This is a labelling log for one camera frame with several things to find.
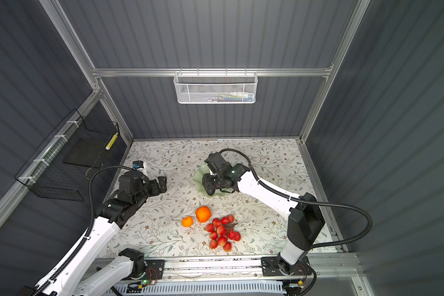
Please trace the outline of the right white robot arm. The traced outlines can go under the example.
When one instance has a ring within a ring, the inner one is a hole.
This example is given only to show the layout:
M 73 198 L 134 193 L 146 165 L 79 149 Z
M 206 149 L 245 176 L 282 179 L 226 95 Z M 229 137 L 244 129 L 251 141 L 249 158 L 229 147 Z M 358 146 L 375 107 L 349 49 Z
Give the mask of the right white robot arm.
M 261 179 L 251 161 L 247 165 L 231 165 L 222 152 L 210 154 L 205 160 L 209 172 L 202 177 L 206 193 L 213 196 L 216 191 L 240 192 L 272 208 L 287 222 L 287 239 L 277 255 L 275 268 L 283 275 L 291 275 L 298 263 L 311 250 L 325 225 L 323 214 L 310 193 L 297 196 Z

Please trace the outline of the red fake grape bunch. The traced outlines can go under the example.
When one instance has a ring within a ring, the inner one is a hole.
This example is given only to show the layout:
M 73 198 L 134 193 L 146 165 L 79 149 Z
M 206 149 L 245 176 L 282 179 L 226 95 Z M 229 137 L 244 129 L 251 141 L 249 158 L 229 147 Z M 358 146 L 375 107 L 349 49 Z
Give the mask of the red fake grape bunch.
M 234 243 L 241 240 L 241 233 L 236 229 L 237 221 L 233 214 L 221 218 L 214 218 L 204 226 L 208 233 L 208 247 L 210 250 L 222 249 L 230 253 Z

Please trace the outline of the large fake orange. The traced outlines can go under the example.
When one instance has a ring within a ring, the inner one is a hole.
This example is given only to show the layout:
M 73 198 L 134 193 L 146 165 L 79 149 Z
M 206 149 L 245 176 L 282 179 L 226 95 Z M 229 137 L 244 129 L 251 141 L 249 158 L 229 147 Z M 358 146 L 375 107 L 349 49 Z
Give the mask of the large fake orange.
M 207 206 L 199 207 L 195 214 L 199 223 L 205 223 L 212 217 L 212 212 Z

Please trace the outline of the small fake tangerine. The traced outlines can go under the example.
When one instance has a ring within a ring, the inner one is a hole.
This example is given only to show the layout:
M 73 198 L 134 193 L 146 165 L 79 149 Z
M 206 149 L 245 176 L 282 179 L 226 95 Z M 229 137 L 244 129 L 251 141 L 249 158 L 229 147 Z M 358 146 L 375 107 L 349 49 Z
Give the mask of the small fake tangerine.
M 189 228 L 194 224 L 193 218 L 192 217 L 186 217 L 184 219 L 181 220 L 181 224 L 183 227 L 185 228 Z

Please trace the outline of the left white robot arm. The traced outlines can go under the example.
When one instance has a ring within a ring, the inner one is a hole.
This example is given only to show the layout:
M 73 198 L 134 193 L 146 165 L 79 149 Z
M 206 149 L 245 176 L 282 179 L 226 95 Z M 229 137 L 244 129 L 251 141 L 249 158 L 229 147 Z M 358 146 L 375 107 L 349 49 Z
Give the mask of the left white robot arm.
M 33 287 L 22 287 L 20 296 L 101 296 L 126 278 L 143 282 L 157 279 L 157 272 L 148 267 L 144 254 L 131 248 L 122 250 L 108 265 L 83 279 L 100 251 L 148 198 L 167 191 L 165 176 L 150 180 L 142 171 L 131 168 L 119 183 L 113 198 L 91 212 L 89 227 L 60 262 Z

